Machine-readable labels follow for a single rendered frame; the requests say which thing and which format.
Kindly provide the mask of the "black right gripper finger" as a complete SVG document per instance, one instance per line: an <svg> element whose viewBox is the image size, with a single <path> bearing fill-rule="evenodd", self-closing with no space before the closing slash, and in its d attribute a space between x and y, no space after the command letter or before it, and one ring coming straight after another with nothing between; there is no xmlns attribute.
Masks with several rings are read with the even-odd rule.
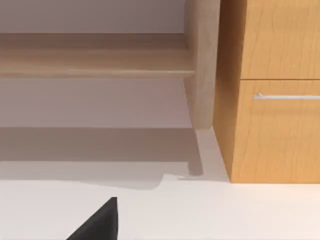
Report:
<svg viewBox="0 0 320 240"><path fill-rule="evenodd" d="M66 240L118 240L118 198L111 197Z"/></svg>

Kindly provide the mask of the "wooden cupboard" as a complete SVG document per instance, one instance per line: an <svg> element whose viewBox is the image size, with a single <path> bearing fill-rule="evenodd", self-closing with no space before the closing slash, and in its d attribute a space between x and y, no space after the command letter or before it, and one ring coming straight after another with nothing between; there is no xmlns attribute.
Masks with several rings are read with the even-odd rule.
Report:
<svg viewBox="0 0 320 240"><path fill-rule="evenodd" d="M221 0L213 128L231 182L243 80L320 80L320 0Z"/></svg>

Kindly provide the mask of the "pale wooden open shelf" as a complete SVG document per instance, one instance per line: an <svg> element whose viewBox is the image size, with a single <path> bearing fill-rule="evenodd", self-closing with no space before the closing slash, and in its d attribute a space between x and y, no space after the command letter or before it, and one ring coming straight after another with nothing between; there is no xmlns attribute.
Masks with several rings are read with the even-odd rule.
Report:
<svg viewBox="0 0 320 240"><path fill-rule="evenodd" d="M0 77L182 78L193 128L213 123L221 0L185 0L182 33L0 33Z"/></svg>

